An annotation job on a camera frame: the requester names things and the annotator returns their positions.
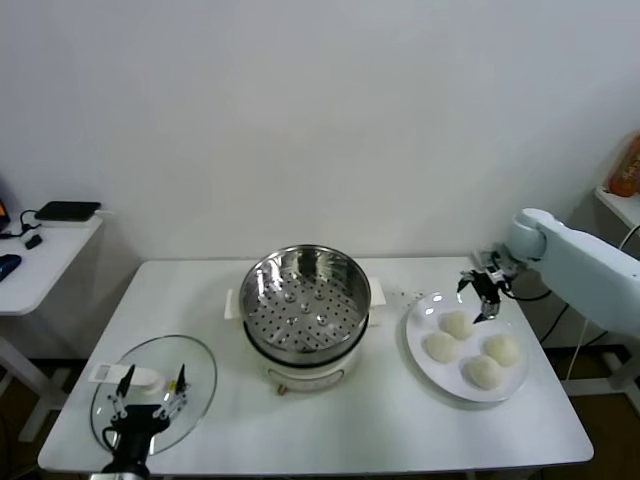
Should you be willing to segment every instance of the orange bottle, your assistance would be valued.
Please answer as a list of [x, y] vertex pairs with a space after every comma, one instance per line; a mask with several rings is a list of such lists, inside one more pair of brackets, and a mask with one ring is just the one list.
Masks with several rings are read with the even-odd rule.
[[609, 178], [609, 191], [630, 197], [640, 185], [640, 135], [636, 135], [618, 167]]

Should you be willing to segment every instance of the stainless steel steamer basket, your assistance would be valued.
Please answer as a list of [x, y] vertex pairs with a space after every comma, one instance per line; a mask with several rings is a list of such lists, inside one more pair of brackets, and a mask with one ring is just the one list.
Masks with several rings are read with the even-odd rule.
[[371, 290], [349, 256], [296, 245], [255, 264], [239, 298], [245, 332], [258, 352], [288, 367], [312, 368], [338, 360], [360, 342]]

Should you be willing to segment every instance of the cable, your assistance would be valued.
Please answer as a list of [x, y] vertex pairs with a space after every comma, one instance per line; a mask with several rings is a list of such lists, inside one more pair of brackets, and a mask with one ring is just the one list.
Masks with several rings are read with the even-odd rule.
[[114, 453], [116, 449], [113, 447], [113, 445], [111, 445], [111, 442], [107, 438], [108, 432], [115, 432], [115, 429], [113, 427], [105, 427], [102, 430], [102, 441], [104, 442], [105, 446], [111, 451], [111, 453]]
[[580, 332], [580, 338], [578, 339], [578, 345], [576, 346], [576, 351], [573, 352], [573, 358], [571, 358], [571, 363], [569, 364], [569, 370], [567, 370], [566, 380], [569, 380], [571, 377], [571, 371], [573, 370], [573, 365], [576, 363], [576, 358], [578, 358], [578, 352], [580, 351], [580, 346], [582, 345], [582, 341], [584, 340], [584, 334], [587, 332], [587, 327], [589, 326], [589, 319], [585, 318], [584, 322], [582, 322], [582, 331]]
[[604, 332], [602, 332], [600, 335], [598, 335], [596, 338], [594, 338], [593, 340], [588, 341], [587, 343], [584, 344], [585, 347], [588, 347], [589, 345], [593, 345], [594, 343], [596, 343], [598, 340], [602, 340], [606, 335], [609, 334], [608, 330], [605, 330]]
[[9, 435], [9, 427], [7, 426], [7, 419], [4, 417], [2, 412], [0, 412], [0, 422], [2, 422], [2, 432], [4, 435], [6, 448], [5, 454], [7, 457], [7, 471], [2, 475], [3, 480], [8, 480], [11, 478], [11, 472], [13, 470], [13, 452], [11, 451], [11, 436]]
[[511, 293], [505, 290], [503, 290], [502, 293], [504, 293], [505, 297], [509, 297], [513, 300], [518, 300], [519, 302], [537, 302], [538, 300], [542, 300], [543, 298], [547, 298], [549, 295], [551, 295], [551, 290], [547, 290], [545, 293], [538, 295], [537, 297], [529, 298], [516, 297], [515, 295], [511, 295]]
[[565, 314], [565, 312], [569, 310], [569, 304], [565, 303], [564, 304], [564, 308], [562, 310], [560, 310], [560, 313], [558, 314], [558, 316], [556, 317], [556, 319], [553, 322], [553, 325], [551, 325], [551, 328], [549, 330], [547, 330], [547, 333], [545, 333], [542, 338], [540, 339], [540, 343], [544, 343], [544, 341], [549, 338], [549, 335], [551, 335], [553, 333], [553, 331], [556, 329], [556, 327], [558, 326], [558, 323], [560, 322], [560, 319], [562, 318], [562, 316]]
[[618, 250], [622, 250], [622, 248], [627, 244], [627, 242], [633, 237], [633, 234], [636, 233], [640, 229], [640, 223], [629, 230], [629, 233], [622, 239], [620, 245], [618, 245]]
[[20, 225], [22, 226], [22, 233], [25, 232], [25, 227], [30, 227], [30, 228], [38, 228], [40, 225], [29, 225], [27, 222], [24, 221], [24, 215], [26, 213], [38, 213], [37, 210], [23, 210], [22, 213], [20, 214]]
[[[498, 261], [497, 261], [497, 257], [498, 257], [498, 252], [492, 252], [491, 255], [489, 256], [489, 258], [491, 259], [491, 263], [493, 264], [493, 267], [496, 270], [500, 270], [500, 266], [498, 265]], [[509, 277], [507, 277], [505, 275], [504, 277], [505, 281], [504, 282], [500, 282], [500, 284], [498, 284], [498, 286], [500, 287], [500, 290], [502, 290], [502, 293], [504, 293], [505, 297], [508, 297], [512, 300], [518, 300], [519, 302], [537, 302], [538, 300], [542, 300], [543, 298], [547, 298], [549, 295], [551, 295], [551, 290], [547, 290], [545, 293], [538, 295], [536, 297], [530, 297], [530, 298], [522, 298], [522, 297], [516, 297], [515, 295], [513, 295], [511, 293], [511, 279]]]
[[13, 475], [11, 475], [11, 477], [9, 477], [9, 480], [18, 480], [19, 478], [24, 477], [27, 473], [31, 473], [34, 470], [37, 470], [38, 468], [39, 467], [37, 463], [34, 463], [32, 465], [27, 465], [22, 468], [18, 468], [18, 471]]

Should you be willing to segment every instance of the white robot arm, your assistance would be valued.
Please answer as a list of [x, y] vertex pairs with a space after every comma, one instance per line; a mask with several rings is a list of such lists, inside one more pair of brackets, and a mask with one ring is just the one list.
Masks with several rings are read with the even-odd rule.
[[585, 318], [640, 335], [640, 262], [633, 257], [531, 208], [516, 215], [505, 246]]

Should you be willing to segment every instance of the black cable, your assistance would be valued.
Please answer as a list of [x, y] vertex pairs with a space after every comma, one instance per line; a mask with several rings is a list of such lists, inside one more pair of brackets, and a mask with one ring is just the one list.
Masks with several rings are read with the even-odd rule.
[[111, 442], [107, 438], [108, 432], [115, 432], [115, 429], [113, 427], [105, 427], [102, 430], [102, 441], [104, 442], [105, 446], [111, 451], [111, 453], [114, 453], [116, 449], [113, 448], [113, 445], [111, 445]]
[[509, 297], [513, 300], [518, 300], [519, 302], [537, 302], [538, 300], [542, 300], [543, 298], [547, 298], [549, 295], [551, 295], [551, 290], [547, 290], [545, 293], [538, 295], [537, 297], [529, 298], [516, 297], [515, 295], [511, 295], [511, 293], [505, 290], [503, 290], [502, 293], [504, 293], [505, 297]]
[[560, 319], [562, 318], [562, 316], [565, 314], [565, 312], [567, 310], [569, 310], [569, 304], [565, 303], [564, 304], [564, 308], [562, 310], [560, 310], [560, 313], [558, 314], [558, 316], [554, 320], [553, 325], [551, 325], [551, 328], [540, 339], [540, 343], [543, 343], [547, 338], [549, 338], [549, 335], [551, 335], [553, 333], [553, 331], [556, 329], [556, 327], [558, 326], [558, 322], [560, 322]]
[[594, 338], [593, 340], [587, 342], [584, 344], [585, 347], [588, 347], [589, 345], [593, 345], [594, 343], [596, 343], [598, 340], [604, 338], [607, 334], [609, 333], [609, 330], [605, 330], [604, 332], [602, 332], [600, 335], [598, 335], [596, 338]]
[[[20, 225], [22, 225], [22, 230], [24, 231], [24, 227], [27, 226], [28, 224], [24, 221], [24, 215], [25, 213], [38, 213], [37, 210], [23, 210], [22, 213], [20, 214]], [[32, 227], [31, 225], [29, 225], [29, 227], [31, 228], [37, 228], [40, 225], [34, 226]]]
[[11, 474], [10, 479], [18, 480], [22, 477], [26, 477], [27, 475], [35, 476], [36, 478], [41, 478], [40, 474], [38, 473], [38, 468], [39, 467], [38, 467], [37, 461], [30, 465], [23, 465], [22, 467], [18, 467], [15, 469], [15, 471]]
[[[497, 252], [492, 252], [490, 255], [490, 259], [491, 259], [491, 263], [493, 263], [493, 266], [496, 270], [500, 270], [500, 266], [498, 265], [498, 261], [496, 260], [496, 257], [498, 257], [498, 253]], [[535, 297], [530, 297], [530, 298], [522, 298], [522, 297], [516, 297], [515, 295], [513, 295], [511, 293], [511, 279], [509, 277], [507, 277], [505, 275], [504, 277], [505, 282], [507, 284], [507, 287], [503, 285], [499, 285], [500, 286], [500, 290], [502, 290], [502, 293], [504, 293], [505, 297], [508, 297], [512, 300], [518, 300], [519, 302], [537, 302], [538, 300], [542, 300], [543, 298], [547, 298], [549, 295], [551, 295], [551, 290], [547, 290], [545, 293], [535, 296]]]
[[3, 480], [8, 480], [11, 478], [11, 474], [13, 473], [13, 453], [11, 451], [11, 436], [9, 435], [9, 427], [7, 426], [7, 419], [4, 418], [2, 412], [0, 412], [0, 421], [2, 422], [2, 431], [5, 439], [5, 443], [7, 444], [5, 448], [5, 454], [7, 456], [7, 471], [4, 475], [2, 475]]

